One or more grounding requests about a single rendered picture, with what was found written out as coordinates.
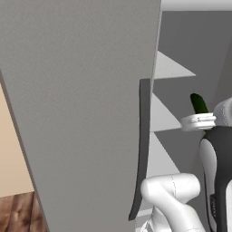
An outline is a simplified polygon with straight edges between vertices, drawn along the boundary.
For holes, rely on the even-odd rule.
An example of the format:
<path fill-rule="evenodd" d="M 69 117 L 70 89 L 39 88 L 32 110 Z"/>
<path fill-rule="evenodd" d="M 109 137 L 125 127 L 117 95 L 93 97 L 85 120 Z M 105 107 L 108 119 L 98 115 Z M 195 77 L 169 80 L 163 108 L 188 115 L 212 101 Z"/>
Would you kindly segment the grey freezer door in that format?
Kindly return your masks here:
<path fill-rule="evenodd" d="M 159 12 L 160 0 L 0 0 L 0 82 L 49 232 L 134 232 Z"/>

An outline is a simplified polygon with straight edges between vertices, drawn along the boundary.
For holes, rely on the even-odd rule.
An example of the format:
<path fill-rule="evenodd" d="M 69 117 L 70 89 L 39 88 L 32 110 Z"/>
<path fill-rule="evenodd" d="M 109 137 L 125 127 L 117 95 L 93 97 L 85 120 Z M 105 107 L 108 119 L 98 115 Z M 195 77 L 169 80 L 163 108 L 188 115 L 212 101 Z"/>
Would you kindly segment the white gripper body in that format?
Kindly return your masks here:
<path fill-rule="evenodd" d="M 181 119 L 184 131 L 210 130 L 216 126 L 216 116 L 212 112 L 192 114 Z"/>

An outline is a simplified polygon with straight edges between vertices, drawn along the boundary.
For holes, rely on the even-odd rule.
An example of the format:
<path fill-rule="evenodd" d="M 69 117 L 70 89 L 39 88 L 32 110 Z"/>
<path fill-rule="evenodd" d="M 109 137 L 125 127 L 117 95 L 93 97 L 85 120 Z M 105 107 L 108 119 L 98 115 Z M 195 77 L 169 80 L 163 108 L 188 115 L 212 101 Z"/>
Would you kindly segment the grey freezer shelf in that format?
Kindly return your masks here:
<path fill-rule="evenodd" d="M 150 148 L 147 167 L 147 178 L 179 173 L 175 163 L 166 152 L 154 132 L 150 134 Z"/>
<path fill-rule="evenodd" d="M 168 131 L 180 128 L 180 123 L 176 117 L 155 94 L 152 94 L 150 109 L 150 131 Z"/>
<path fill-rule="evenodd" d="M 188 70 L 184 66 L 175 62 L 164 53 L 157 53 L 157 61 L 155 67 L 154 78 L 169 79 L 169 78 L 181 78 L 181 77 L 193 77 L 195 73 Z"/>

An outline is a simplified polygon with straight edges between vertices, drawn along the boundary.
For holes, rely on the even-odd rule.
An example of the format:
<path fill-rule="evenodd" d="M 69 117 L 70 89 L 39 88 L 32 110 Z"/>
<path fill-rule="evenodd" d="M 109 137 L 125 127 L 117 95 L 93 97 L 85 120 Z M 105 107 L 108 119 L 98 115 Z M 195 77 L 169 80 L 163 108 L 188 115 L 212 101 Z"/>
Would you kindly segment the dark green cucumber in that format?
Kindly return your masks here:
<path fill-rule="evenodd" d="M 199 113 L 208 113 L 208 107 L 204 99 L 197 93 L 190 94 L 190 100 L 196 114 Z"/>

